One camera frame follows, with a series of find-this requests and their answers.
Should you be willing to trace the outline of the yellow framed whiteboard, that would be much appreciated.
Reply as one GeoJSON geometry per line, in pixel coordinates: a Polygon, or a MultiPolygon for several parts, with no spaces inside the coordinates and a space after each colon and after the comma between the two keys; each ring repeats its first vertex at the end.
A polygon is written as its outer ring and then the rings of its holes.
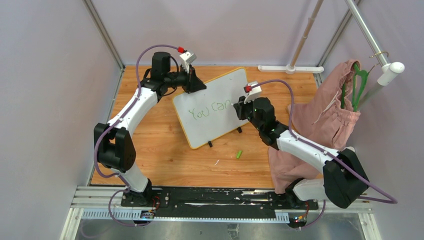
{"type": "Polygon", "coordinates": [[[248,83],[244,67],[236,68],[205,83],[206,89],[181,93],[172,104],[191,149],[197,149],[247,124],[239,120],[235,108],[248,83]]]}

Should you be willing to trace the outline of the green marker cap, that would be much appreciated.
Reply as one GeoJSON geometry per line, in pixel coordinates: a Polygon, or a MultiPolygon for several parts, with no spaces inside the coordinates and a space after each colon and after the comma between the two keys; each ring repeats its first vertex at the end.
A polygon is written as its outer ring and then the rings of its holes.
{"type": "Polygon", "coordinates": [[[236,159],[239,159],[241,157],[242,153],[243,153],[243,151],[239,150],[236,154],[236,159]]]}

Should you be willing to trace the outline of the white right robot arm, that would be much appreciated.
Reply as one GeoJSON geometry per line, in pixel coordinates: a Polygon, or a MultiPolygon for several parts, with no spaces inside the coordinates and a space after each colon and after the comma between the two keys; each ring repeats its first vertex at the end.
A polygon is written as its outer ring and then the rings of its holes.
{"type": "Polygon", "coordinates": [[[245,102],[241,96],[233,107],[239,120],[247,120],[256,128],[264,144],[301,159],[323,175],[319,179],[298,177],[290,183],[284,190],[290,208],[298,209],[309,200],[327,200],[346,209],[369,188],[364,182],[368,177],[353,150],[337,150],[302,139],[276,119],[268,98],[245,102]]]}

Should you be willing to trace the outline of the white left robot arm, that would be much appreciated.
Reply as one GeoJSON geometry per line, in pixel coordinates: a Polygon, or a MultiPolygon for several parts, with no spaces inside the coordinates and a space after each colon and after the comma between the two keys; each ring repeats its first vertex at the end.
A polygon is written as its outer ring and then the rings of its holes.
{"type": "Polygon", "coordinates": [[[136,149],[132,140],[135,129],[169,89],[182,88],[185,93],[191,94],[207,88],[192,66],[196,55],[181,50],[179,58],[180,66],[171,71],[171,62],[175,59],[168,52],[155,52],[151,67],[138,80],[130,101],[108,123],[98,123],[93,130],[96,170],[99,170],[99,165],[112,170],[109,176],[120,178],[127,192],[142,207],[152,203],[153,193],[152,182],[135,163],[136,149]]]}

